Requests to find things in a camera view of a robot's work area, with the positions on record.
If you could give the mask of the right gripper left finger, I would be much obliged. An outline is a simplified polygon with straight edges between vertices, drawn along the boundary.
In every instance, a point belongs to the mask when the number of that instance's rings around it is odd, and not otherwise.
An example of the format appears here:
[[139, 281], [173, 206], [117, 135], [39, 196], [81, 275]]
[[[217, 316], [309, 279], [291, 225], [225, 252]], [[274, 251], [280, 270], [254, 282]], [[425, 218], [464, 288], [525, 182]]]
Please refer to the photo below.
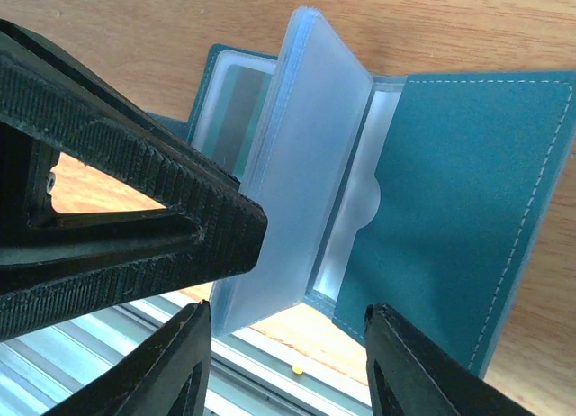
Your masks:
[[189, 303], [48, 415], [202, 415], [212, 359], [208, 302]]

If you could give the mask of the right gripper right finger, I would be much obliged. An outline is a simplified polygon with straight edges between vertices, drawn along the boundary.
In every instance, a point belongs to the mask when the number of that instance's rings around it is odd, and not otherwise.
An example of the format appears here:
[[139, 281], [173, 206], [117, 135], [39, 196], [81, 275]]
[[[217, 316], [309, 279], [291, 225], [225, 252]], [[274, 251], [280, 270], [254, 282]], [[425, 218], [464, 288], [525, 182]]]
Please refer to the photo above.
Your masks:
[[531, 413], [469, 373], [390, 305], [369, 305], [364, 324], [374, 415]]

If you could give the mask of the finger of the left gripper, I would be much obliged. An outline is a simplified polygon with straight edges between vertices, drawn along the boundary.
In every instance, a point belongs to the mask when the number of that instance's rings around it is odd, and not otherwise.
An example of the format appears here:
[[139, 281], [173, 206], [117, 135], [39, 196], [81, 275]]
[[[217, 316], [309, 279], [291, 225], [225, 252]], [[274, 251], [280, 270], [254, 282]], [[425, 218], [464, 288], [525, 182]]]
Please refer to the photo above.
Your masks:
[[[61, 154], [159, 208], [58, 213]], [[246, 273], [266, 225], [234, 176], [58, 45], [2, 21], [2, 339]]]

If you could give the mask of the teal leather card holder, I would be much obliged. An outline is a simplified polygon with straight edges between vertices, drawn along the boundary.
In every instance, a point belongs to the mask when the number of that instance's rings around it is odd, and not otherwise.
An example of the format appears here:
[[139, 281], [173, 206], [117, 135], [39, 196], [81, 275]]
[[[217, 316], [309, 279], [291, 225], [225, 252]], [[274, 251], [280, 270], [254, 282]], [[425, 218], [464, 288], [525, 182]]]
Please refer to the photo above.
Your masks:
[[572, 148], [574, 72], [379, 77], [303, 6], [278, 56], [212, 46], [189, 118], [161, 118], [201, 153], [232, 65], [272, 75], [239, 180], [268, 227], [213, 285], [216, 330], [306, 303], [363, 342], [387, 303], [484, 376]]

